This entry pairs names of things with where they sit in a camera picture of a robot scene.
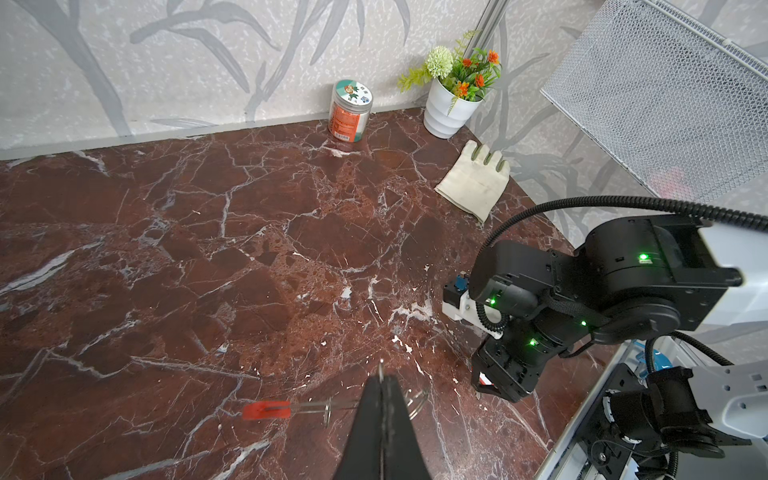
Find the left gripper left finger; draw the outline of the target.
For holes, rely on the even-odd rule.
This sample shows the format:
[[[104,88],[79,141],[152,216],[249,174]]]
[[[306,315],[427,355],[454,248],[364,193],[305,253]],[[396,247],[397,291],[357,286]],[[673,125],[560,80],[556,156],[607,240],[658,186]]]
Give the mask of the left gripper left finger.
[[[382,382],[369,377],[356,408],[352,427],[339,465],[336,480],[381,479],[383,400]]]

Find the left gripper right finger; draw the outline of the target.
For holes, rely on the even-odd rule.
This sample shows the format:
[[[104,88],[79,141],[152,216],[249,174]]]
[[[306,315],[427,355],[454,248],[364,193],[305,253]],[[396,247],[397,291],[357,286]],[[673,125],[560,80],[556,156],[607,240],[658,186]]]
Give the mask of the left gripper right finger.
[[[397,379],[382,382],[382,479],[430,479]]]

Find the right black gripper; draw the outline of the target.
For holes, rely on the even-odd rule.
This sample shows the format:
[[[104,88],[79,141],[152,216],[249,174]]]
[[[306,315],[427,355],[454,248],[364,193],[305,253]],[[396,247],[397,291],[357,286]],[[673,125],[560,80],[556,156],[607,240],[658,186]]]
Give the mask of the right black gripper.
[[[547,362],[563,352],[563,346],[552,348],[545,342],[508,345],[500,341],[484,341],[471,357],[471,385],[481,394],[520,402],[534,391]],[[479,384],[480,372],[493,386]]]

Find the key with red tag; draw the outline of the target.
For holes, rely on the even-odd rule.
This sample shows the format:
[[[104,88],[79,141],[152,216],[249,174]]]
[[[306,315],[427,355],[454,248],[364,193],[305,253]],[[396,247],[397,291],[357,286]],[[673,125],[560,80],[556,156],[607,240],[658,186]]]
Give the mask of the key with red tag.
[[[479,384],[482,386],[493,386],[491,380],[483,372],[479,373],[478,380]]]

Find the metal keyring with red handle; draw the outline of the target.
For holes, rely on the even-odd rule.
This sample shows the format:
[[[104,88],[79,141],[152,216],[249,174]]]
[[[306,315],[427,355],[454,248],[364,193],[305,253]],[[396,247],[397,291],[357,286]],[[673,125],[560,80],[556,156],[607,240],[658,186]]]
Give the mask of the metal keyring with red handle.
[[[295,402],[259,400],[244,406],[241,416],[248,421],[287,420],[301,415],[321,415],[326,426],[337,413],[353,412],[354,426],[364,432],[385,431],[387,427],[409,424],[425,407],[428,389],[403,389],[396,376],[386,375],[380,363],[366,379],[357,399],[331,397],[327,400]]]

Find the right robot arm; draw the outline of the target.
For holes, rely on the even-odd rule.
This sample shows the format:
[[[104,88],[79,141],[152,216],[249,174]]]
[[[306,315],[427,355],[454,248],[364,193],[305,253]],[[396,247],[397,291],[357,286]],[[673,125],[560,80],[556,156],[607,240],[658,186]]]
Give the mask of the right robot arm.
[[[593,345],[645,344],[646,376],[622,365],[576,432],[606,479],[672,479],[678,457],[720,459],[767,436],[767,364],[716,352],[704,366],[659,369],[655,342],[692,341],[703,324],[767,318],[767,236],[681,215],[608,221],[571,254],[503,240],[485,249],[460,290],[461,318],[487,333],[472,385],[510,402],[546,364]]]

